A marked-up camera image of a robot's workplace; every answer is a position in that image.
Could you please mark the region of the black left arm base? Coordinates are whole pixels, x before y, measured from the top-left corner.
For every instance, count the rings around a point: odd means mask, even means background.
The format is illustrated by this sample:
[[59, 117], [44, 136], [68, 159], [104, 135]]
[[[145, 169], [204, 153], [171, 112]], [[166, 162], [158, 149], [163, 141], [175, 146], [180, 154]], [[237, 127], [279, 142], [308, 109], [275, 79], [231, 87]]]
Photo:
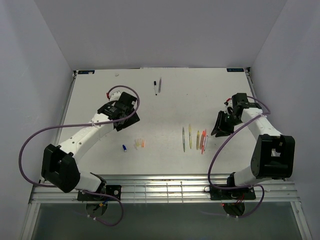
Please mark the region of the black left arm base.
[[[122, 193], [122, 186], [121, 185], [105, 185], [103, 184], [100, 186], [97, 191], [95, 192], [96, 194], [103, 194], [103, 195], [110, 195], [112, 197], [117, 198], [118, 200], [121, 199], [121, 193]], [[82, 193], [81, 191], [78, 191], [77, 194], [77, 200], [82, 201], [82, 202], [87, 202], [87, 201], [105, 201], [108, 200], [108, 197], [101, 196], [101, 195], [92, 195], [88, 193]]]

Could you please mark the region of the yellow gel pen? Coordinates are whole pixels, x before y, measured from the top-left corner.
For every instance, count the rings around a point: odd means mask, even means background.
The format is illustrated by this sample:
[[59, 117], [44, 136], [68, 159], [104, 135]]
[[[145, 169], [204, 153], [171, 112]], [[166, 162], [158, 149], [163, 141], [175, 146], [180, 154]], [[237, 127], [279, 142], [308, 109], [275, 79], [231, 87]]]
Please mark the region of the yellow gel pen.
[[193, 145], [193, 142], [192, 142], [192, 126], [191, 126], [190, 123], [188, 125], [188, 141], [189, 141], [189, 148], [192, 149], [192, 145]]

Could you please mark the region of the red gel pen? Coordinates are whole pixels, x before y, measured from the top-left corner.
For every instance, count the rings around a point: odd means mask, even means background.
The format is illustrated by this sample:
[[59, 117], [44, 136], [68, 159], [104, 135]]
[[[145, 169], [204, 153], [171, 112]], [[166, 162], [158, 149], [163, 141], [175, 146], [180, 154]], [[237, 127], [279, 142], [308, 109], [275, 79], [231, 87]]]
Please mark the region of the red gel pen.
[[207, 137], [207, 130], [204, 129], [204, 131], [202, 132], [201, 142], [200, 142], [201, 154], [204, 153], [206, 137]]

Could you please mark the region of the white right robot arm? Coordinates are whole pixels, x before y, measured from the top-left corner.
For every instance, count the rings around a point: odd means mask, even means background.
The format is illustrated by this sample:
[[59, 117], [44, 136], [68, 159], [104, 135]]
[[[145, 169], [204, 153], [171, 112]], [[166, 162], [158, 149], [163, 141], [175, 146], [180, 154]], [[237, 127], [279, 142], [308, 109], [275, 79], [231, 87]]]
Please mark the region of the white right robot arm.
[[268, 120], [270, 109], [246, 93], [236, 93], [224, 103], [218, 113], [211, 135], [226, 137], [229, 142], [240, 130], [248, 128], [256, 140], [249, 165], [227, 178], [226, 194], [237, 199], [244, 188], [252, 188], [268, 179], [287, 179], [292, 176], [295, 139], [278, 131]]

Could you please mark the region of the orange highlighter pen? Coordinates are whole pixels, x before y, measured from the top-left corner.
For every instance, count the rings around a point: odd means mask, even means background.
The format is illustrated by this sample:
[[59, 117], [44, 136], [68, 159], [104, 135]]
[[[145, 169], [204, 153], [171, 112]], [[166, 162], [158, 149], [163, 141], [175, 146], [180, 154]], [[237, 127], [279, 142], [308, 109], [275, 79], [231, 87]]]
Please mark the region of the orange highlighter pen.
[[205, 139], [205, 131], [202, 132], [201, 137], [200, 137], [200, 143], [199, 143], [199, 148], [202, 149], [204, 145], [204, 139]]

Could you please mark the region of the green gel pen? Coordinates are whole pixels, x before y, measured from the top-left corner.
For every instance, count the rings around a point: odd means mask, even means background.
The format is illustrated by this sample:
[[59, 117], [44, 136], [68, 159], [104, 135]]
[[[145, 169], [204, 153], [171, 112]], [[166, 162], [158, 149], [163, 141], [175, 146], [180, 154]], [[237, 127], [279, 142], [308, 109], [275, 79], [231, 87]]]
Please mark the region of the green gel pen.
[[182, 149], [183, 149], [183, 152], [185, 153], [186, 151], [186, 137], [185, 137], [185, 128], [182, 127]]

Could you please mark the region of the purple gel pen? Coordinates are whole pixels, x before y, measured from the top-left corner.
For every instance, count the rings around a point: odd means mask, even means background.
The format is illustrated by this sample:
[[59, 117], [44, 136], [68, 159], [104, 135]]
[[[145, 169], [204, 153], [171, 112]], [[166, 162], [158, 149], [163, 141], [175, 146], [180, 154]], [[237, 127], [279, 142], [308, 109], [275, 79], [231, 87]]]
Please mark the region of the purple gel pen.
[[162, 87], [162, 78], [160, 77], [158, 82], [158, 94], [161, 92], [161, 87]]

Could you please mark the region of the black gel pen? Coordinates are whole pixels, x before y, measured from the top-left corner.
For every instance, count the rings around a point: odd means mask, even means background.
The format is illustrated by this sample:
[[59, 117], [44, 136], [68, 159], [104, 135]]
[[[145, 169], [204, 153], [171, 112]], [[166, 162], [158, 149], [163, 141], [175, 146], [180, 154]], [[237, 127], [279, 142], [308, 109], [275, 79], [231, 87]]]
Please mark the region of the black gel pen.
[[157, 92], [157, 81], [153, 81], [153, 88], [154, 88], [154, 93], [155, 93], [155, 96], [158, 95], [158, 92]]

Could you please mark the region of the yellow highlighter pen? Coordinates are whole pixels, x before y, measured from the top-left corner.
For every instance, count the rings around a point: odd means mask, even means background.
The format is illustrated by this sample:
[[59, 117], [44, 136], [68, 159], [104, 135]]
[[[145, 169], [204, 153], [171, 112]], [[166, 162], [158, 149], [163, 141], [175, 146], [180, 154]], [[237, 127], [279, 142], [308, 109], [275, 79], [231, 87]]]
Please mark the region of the yellow highlighter pen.
[[199, 150], [199, 148], [200, 148], [200, 131], [198, 130], [196, 134], [196, 150]]

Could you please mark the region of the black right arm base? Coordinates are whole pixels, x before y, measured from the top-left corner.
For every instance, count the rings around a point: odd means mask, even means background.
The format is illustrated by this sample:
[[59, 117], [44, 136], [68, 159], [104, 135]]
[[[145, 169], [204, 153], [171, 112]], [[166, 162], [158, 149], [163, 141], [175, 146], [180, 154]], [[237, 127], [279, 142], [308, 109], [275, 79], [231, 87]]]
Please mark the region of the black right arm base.
[[210, 185], [204, 187], [203, 191], [209, 194], [211, 200], [255, 200], [254, 188], [240, 187], [237, 189], [226, 189], [226, 185], [218, 185], [224, 189], [217, 189]]

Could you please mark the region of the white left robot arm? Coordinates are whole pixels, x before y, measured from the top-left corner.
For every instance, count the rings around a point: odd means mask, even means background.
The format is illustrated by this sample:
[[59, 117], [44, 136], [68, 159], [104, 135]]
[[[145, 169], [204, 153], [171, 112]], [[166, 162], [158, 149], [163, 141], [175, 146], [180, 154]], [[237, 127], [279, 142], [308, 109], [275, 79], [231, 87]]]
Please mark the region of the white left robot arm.
[[85, 190], [95, 199], [106, 195], [106, 181], [97, 174], [80, 171], [81, 158], [106, 134], [121, 131], [140, 118], [134, 112], [138, 98], [117, 91], [110, 101], [97, 110], [88, 126], [84, 126], [73, 136], [55, 146], [49, 144], [43, 153], [41, 176], [64, 193]]

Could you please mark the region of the blue gel pen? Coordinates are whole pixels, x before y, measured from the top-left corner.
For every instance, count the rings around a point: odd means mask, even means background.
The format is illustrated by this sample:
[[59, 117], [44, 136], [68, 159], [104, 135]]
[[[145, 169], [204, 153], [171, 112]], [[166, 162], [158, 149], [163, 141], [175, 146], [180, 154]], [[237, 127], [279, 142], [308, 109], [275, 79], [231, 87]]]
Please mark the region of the blue gel pen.
[[205, 136], [204, 141], [203, 141], [203, 146], [202, 146], [202, 152], [204, 153], [206, 150], [207, 142], [208, 142], [208, 135]]

